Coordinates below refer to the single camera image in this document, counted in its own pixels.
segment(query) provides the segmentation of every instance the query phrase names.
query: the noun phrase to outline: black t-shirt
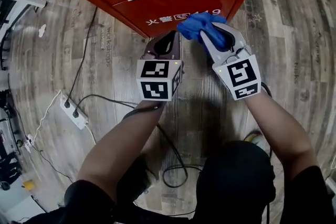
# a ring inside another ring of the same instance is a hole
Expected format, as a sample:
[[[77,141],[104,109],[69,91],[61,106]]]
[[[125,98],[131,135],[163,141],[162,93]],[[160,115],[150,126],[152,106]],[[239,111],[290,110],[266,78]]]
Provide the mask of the black t-shirt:
[[[66,206],[31,218],[38,223],[187,223],[187,218],[171,218],[143,210],[135,205],[118,208],[96,185],[83,180],[73,183],[65,194]],[[285,183],[285,205],[281,224],[333,223],[333,209],[321,170],[312,166],[291,182]]]

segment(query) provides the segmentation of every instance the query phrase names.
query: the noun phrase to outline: black sleeve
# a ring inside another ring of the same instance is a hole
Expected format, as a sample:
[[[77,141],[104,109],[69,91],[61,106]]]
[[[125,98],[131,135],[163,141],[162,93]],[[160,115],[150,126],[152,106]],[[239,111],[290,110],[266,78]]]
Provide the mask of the black sleeve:
[[[114,223],[115,205],[96,185],[80,180],[70,185],[64,197],[65,207],[31,218],[39,223]]]
[[[280,223],[333,223],[331,199],[318,166],[303,170],[291,182],[285,183]]]

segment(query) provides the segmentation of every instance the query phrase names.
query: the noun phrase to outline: power outlet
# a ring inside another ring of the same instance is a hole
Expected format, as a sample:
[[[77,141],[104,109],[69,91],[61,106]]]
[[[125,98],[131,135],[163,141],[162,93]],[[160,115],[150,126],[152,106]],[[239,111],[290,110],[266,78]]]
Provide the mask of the power outlet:
[[[60,106],[64,110],[64,112],[68,115],[68,117],[74,122],[74,124],[83,130],[85,128],[85,125],[88,123],[88,117],[85,116],[85,114],[78,108],[78,117],[75,118],[73,116],[73,112],[75,111],[76,105],[69,99],[70,107],[66,108],[64,106],[65,102],[67,101],[68,97],[66,95],[62,95],[61,97],[61,103]]]

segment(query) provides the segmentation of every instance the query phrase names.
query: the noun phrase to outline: black plug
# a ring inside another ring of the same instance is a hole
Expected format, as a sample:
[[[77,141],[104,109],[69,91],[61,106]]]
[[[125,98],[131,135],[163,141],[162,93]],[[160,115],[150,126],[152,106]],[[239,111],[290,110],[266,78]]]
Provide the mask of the black plug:
[[[69,100],[67,100],[65,103],[64,103],[64,107],[66,109],[68,109],[70,107],[70,103],[69,103]]]
[[[75,119],[79,117],[77,109],[75,109],[75,111],[73,112],[72,116],[74,116]]]

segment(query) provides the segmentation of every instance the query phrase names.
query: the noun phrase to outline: person's left arm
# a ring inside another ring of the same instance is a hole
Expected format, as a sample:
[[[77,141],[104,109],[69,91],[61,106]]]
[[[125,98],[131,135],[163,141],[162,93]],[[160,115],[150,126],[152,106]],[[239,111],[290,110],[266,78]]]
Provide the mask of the person's left arm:
[[[136,109],[156,106],[158,102],[142,101]],[[122,120],[108,132],[87,155],[77,180],[91,182],[117,203],[118,181],[140,155],[146,141],[161,117],[165,103],[151,112],[141,112]]]

